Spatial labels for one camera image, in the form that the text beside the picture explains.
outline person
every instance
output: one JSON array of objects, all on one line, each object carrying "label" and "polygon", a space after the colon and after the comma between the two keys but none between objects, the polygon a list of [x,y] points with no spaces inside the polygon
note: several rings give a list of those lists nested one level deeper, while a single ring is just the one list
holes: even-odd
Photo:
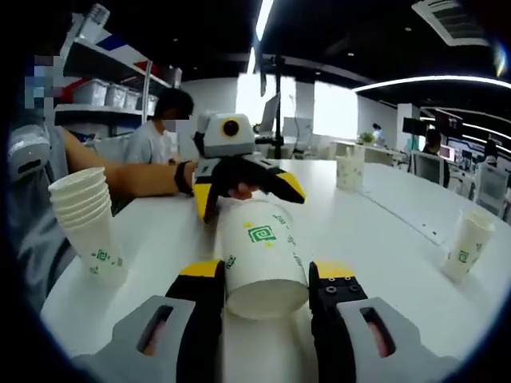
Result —
[{"label": "person", "polygon": [[[65,17],[53,14],[51,17],[53,22],[45,19],[45,24],[52,28],[43,30],[36,37],[35,54],[38,58],[57,55],[59,44],[49,44],[49,40],[64,41],[62,35],[66,35],[71,25],[70,14]],[[36,61],[51,62],[44,59]],[[34,75],[36,61],[27,64],[26,73]],[[50,90],[45,89],[45,92],[49,94]],[[34,92],[25,90],[23,86],[11,113],[7,150],[8,168],[14,171],[11,171],[6,186],[6,208],[10,247],[17,255],[18,265],[24,274],[26,297],[31,306],[39,311],[52,286],[76,255],[52,211],[48,193],[51,183],[82,169],[103,167],[106,183],[113,196],[137,198],[175,195],[180,192],[176,180],[181,187],[183,183],[191,187],[197,163],[112,164],[80,143],[63,127],[47,124],[43,109],[35,106],[41,104],[40,100],[32,100],[31,105],[26,103],[26,98],[31,97],[34,97]],[[20,145],[31,142],[46,143],[46,146],[43,145],[48,151],[45,163],[30,161],[30,158],[22,159],[26,164],[16,163],[15,160],[19,158],[14,158],[12,153],[19,153]],[[237,199],[247,199],[254,190],[254,187],[239,184],[228,194]]]},{"label": "person", "polygon": [[494,140],[487,140],[485,146],[485,164],[491,165],[494,168],[497,167],[497,144],[495,144]]},{"label": "person", "polygon": [[133,132],[128,141],[125,163],[167,164],[177,158],[177,137],[165,129],[165,121],[188,120],[193,99],[180,89],[164,89],[156,103],[154,117]]},{"label": "person", "polygon": [[383,136],[382,127],[378,124],[373,124],[373,137],[375,146],[384,146],[385,137]]},{"label": "person", "polygon": [[[426,143],[424,144],[423,153],[432,154],[437,156],[440,151],[440,145],[442,143],[442,135],[437,129],[428,129],[426,132]],[[449,187],[450,170],[447,161],[442,159],[444,163],[444,184],[443,187]]]}]

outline ceiling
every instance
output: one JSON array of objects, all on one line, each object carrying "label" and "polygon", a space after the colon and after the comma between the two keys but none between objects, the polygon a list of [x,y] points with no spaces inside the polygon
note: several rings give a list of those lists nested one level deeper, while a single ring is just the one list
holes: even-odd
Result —
[{"label": "ceiling", "polygon": [[[484,3],[491,5],[494,1]],[[283,67],[284,75],[294,76],[298,81],[325,81],[350,88],[439,74],[497,78],[491,47],[448,46],[411,9],[415,2],[275,0],[259,48],[265,54],[307,60],[305,67],[292,65],[288,60]],[[80,3],[86,10],[94,2]],[[111,11],[108,31],[159,65],[181,67],[184,81],[237,76],[246,71],[261,0],[101,3]],[[471,0],[467,0],[467,6],[476,12],[473,14],[476,18],[480,14],[486,25],[488,20],[501,20],[497,8],[492,19],[488,8],[473,8]],[[486,30],[498,31],[495,24],[489,24]],[[335,74],[325,65],[358,76]],[[511,70],[499,79],[511,82]],[[511,120],[511,90],[494,85],[433,81],[360,94],[392,104],[412,102],[418,106],[471,109]],[[488,121],[486,124],[494,124],[511,136],[511,124]]]}]

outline tipped-over paper cup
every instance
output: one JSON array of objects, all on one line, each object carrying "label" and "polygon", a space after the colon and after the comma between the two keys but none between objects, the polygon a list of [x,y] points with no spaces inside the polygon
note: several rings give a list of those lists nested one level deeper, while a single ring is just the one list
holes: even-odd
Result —
[{"label": "tipped-over paper cup", "polygon": [[121,246],[112,230],[112,213],[105,208],[95,218],[73,227],[62,227],[85,269],[107,286],[120,286],[128,273]]},{"label": "tipped-over paper cup", "polygon": [[483,211],[462,211],[442,273],[453,282],[460,282],[479,259],[494,231],[495,225]]},{"label": "tipped-over paper cup", "polygon": [[89,207],[90,205],[92,205],[93,203],[96,203],[100,199],[104,199],[105,196],[108,194],[109,194],[108,188],[104,188],[98,194],[96,194],[88,199],[84,199],[83,201],[81,201],[79,203],[75,203],[74,205],[69,205],[69,206],[52,205],[52,208],[56,215],[68,215],[70,213],[81,211],[82,209]]},{"label": "tipped-over paper cup", "polygon": [[105,181],[99,181],[98,183],[89,186],[81,191],[77,191],[76,193],[63,195],[58,197],[50,197],[50,202],[56,208],[61,207],[69,207],[76,205],[77,203],[83,202],[86,199],[92,198],[96,195],[101,194],[105,190],[108,190],[108,185]]},{"label": "tipped-over paper cup", "polygon": [[105,168],[89,168],[53,182],[48,190],[54,197],[70,195],[105,180]]},{"label": "tipped-over paper cup", "polygon": [[262,200],[220,213],[226,264],[227,308],[247,319],[291,314],[307,301],[307,279],[295,252],[291,217]]},{"label": "tipped-over paper cup", "polygon": [[99,207],[96,207],[91,212],[82,215],[76,219],[65,219],[60,217],[59,215],[56,215],[57,221],[60,223],[60,225],[64,228],[72,228],[76,226],[81,226],[86,223],[88,223],[90,220],[93,220],[97,218],[99,215],[103,214],[103,211],[106,210],[110,215],[112,215],[112,212],[110,208],[112,207],[112,201],[110,201],[110,198],[105,200]]},{"label": "tipped-over paper cup", "polygon": [[71,211],[69,213],[61,214],[55,211],[55,216],[57,217],[58,222],[62,225],[66,225],[76,221],[77,219],[81,219],[89,216],[90,213],[96,211],[99,207],[104,206],[105,202],[110,201],[110,194],[108,192],[102,193],[99,198],[92,199],[89,205],[83,207],[82,209]]}]

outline desk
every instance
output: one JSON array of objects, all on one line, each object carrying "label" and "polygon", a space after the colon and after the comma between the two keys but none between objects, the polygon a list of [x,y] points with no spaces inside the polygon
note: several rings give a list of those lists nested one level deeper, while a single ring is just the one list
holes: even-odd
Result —
[{"label": "desk", "polygon": [[[385,299],[414,322],[424,345],[438,356],[465,357],[472,350],[509,289],[511,228],[496,222],[485,253],[455,286],[438,270],[446,256],[441,247],[364,195],[335,187],[334,161],[281,160],[280,166],[295,174],[307,202],[295,205],[261,193],[257,197],[289,211],[304,264],[311,259],[346,261],[367,295]],[[383,168],[392,173],[381,175]],[[427,182],[397,169],[366,165],[365,187],[375,192],[381,184],[386,193],[394,185],[395,201],[403,201],[446,235],[452,233],[459,210],[473,204],[454,193],[446,195],[438,185],[416,181]],[[193,200],[185,197],[137,199],[114,218],[114,225],[132,263],[123,287],[116,294],[105,293],[82,274],[75,259],[42,309],[69,355],[98,351],[111,339],[116,322],[151,295],[165,294],[180,269],[211,257],[215,247],[214,232],[199,222]],[[268,322],[245,321],[227,312],[222,344],[224,382],[317,380],[307,308]]]}]

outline shelf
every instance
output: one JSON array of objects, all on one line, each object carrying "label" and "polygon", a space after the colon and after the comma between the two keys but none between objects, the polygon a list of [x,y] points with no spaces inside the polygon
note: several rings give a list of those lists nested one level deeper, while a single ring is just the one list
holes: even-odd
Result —
[{"label": "shelf", "polygon": [[[83,38],[77,38],[71,45],[64,67],[64,76],[99,78],[122,84],[142,92],[145,71],[133,64],[126,64],[110,55],[110,52],[91,44]],[[169,85],[160,78],[151,75],[149,93],[158,94]]]},{"label": "shelf", "polygon": [[55,108],[55,124],[141,124],[141,110],[128,110],[112,106],[59,104]]}]

